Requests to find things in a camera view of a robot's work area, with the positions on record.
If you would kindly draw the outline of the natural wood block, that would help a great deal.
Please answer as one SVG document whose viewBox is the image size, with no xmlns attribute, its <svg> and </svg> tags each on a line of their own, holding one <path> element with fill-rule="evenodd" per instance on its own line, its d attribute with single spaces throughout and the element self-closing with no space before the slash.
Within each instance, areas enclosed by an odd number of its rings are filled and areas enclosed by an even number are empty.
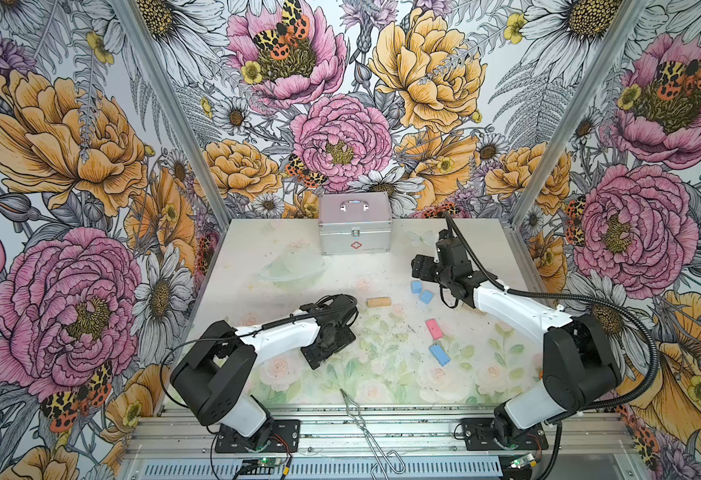
<svg viewBox="0 0 701 480">
<path fill-rule="evenodd" d="M 366 299 L 367 308 L 384 308 L 392 306 L 392 300 L 390 297 L 374 297 Z"/>
</svg>

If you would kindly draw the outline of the pink rectangular block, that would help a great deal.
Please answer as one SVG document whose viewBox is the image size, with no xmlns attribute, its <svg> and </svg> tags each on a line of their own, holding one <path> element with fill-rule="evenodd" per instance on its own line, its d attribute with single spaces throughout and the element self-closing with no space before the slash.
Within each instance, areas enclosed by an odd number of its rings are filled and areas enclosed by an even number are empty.
<svg viewBox="0 0 701 480">
<path fill-rule="evenodd" d="M 438 322 L 434 318 L 426 320 L 425 326 L 434 341 L 438 341 L 444 336 Z"/>
</svg>

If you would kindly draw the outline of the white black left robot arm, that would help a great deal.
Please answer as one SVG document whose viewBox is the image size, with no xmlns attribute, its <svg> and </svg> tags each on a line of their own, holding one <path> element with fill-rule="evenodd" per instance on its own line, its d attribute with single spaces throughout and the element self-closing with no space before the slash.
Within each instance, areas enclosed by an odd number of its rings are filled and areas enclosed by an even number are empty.
<svg viewBox="0 0 701 480">
<path fill-rule="evenodd" d="M 180 345 L 190 350 L 164 387 L 176 392 L 170 400 L 190 410 L 200 425 L 218 424 L 220 439 L 262 451 L 280 434 L 272 414 L 244 393 L 252 370 L 292 351 L 316 370 L 356 340 L 351 326 L 357 318 L 356 298 L 334 294 L 266 324 L 234 327 L 224 320 L 214 322 L 200 338 Z"/>
</svg>

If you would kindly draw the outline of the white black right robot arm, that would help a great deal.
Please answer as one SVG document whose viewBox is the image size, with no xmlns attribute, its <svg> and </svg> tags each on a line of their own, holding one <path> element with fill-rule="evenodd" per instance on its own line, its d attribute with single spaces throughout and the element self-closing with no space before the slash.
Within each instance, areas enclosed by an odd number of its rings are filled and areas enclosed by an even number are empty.
<svg viewBox="0 0 701 480">
<path fill-rule="evenodd" d="M 501 448 L 516 446 L 542 424 L 554 424 L 582 411 L 612 408 L 642 396 L 660 372 L 659 351 L 649 329 L 627 308 L 610 301 L 560 293 L 557 300 L 605 307 L 632 324 L 647 343 L 646 372 L 626 394 L 606 399 L 620 386 L 622 374 L 602 324 L 592 315 L 574 316 L 553 308 L 546 292 L 514 289 L 479 261 L 450 216 L 440 231 L 433 257 L 412 259 L 414 279 L 435 283 L 469 308 L 490 314 L 540 343 L 542 378 L 530 390 L 496 407 L 492 439 Z"/>
</svg>

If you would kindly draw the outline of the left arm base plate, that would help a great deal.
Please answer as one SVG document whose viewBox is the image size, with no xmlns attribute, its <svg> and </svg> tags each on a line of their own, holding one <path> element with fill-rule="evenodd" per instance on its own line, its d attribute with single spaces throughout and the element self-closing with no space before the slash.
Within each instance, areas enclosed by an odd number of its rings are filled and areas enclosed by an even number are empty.
<svg viewBox="0 0 701 480">
<path fill-rule="evenodd" d="M 302 422 L 296 419 L 270 419 L 252 435 L 244 437 L 220 424 L 214 441 L 217 454 L 296 453 L 300 444 Z"/>
</svg>

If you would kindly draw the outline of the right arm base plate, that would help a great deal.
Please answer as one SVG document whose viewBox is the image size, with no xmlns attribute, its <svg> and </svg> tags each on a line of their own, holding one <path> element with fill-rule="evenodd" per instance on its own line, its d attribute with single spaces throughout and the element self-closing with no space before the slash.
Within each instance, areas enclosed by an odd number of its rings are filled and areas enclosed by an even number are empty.
<svg viewBox="0 0 701 480">
<path fill-rule="evenodd" d="M 540 424 L 521 430 L 509 421 L 488 417 L 463 418 L 455 426 L 452 436 L 462 441 L 467 451 L 540 452 L 549 448 Z"/>
</svg>

